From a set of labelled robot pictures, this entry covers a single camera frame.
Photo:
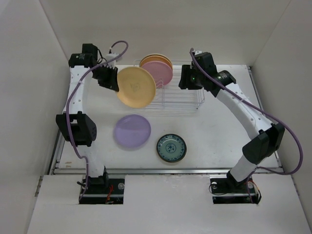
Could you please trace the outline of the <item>pink plate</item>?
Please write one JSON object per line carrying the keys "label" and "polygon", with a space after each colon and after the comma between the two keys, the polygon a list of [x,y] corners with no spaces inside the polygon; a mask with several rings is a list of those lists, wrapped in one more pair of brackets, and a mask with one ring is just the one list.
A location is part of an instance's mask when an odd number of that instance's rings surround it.
{"label": "pink plate", "polygon": [[164,62],[150,61],[141,66],[153,77],[156,88],[162,88],[170,83],[173,78],[173,69]]}

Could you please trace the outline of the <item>purple plate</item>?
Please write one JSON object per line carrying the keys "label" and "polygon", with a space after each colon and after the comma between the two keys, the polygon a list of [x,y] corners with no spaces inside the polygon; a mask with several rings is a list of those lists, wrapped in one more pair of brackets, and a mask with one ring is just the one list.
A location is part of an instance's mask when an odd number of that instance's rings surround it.
{"label": "purple plate", "polygon": [[127,115],[117,121],[113,135],[118,145],[129,149],[138,148],[149,139],[151,125],[141,115]]}

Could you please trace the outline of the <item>green blue floral plate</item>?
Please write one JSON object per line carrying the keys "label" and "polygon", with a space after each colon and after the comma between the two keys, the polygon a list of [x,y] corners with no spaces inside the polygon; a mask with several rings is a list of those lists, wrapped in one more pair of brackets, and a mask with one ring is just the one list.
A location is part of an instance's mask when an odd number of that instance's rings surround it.
{"label": "green blue floral plate", "polygon": [[157,141],[156,152],[165,162],[177,163],[185,157],[187,145],[179,135],[166,134]]}

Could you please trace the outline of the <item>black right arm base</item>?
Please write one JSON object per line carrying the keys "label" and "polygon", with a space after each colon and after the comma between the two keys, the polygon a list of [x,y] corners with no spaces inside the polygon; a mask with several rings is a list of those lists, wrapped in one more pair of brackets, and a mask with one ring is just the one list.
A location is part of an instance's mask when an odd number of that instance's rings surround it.
{"label": "black right arm base", "polygon": [[262,199],[262,194],[252,177],[236,183],[227,177],[211,177],[209,192],[213,204],[256,204]]}

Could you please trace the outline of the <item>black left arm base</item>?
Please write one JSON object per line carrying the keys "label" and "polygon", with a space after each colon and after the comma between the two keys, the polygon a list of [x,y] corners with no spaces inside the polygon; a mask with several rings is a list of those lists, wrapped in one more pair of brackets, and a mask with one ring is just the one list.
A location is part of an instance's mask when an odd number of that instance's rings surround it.
{"label": "black left arm base", "polygon": [[88,205],[120,205],[124,201],[125,177],[88,177],[77,182],[81,186],[78,202]]}

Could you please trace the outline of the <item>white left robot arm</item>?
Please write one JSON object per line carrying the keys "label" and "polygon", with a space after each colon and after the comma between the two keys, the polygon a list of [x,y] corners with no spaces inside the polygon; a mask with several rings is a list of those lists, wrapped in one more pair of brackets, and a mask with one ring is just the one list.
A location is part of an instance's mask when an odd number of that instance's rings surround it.
{"label": "white left robot arm", "polygon": [[82,51],[72,54],[68,61],[68,97],[62,114],[56,115],[56,123],[62,136],[71,144],[76,156],[85,162],[86,176],[80,183],[81,187],[88,190],[92,186],[100,194],[108,190],[109,181],[105,174],[105,166],[98,164],[95,157],[85,151],[97,138],[97,126],[87,115],[84,105],[92,79],[97,80],[103,88],[119,90],[116,62],[122,55],[110,49],[103,56],[97,46],[91,43],[83,44]]}

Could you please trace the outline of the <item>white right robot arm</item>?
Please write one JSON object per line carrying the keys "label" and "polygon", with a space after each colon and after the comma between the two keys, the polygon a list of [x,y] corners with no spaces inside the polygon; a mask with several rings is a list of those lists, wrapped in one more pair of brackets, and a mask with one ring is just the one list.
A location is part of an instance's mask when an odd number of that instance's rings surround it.
{"label": "white right robot arm", "polygon": [[182,66],[179,88],[210,92],[232,112],[250,138],[242,148],[242,157],[227,173],[227,189],[237,192],[256,167],[279,148],[285,128],[252,105],[230,72],[217,70],[211,53],[192,50],[191,58],[191,64]]}

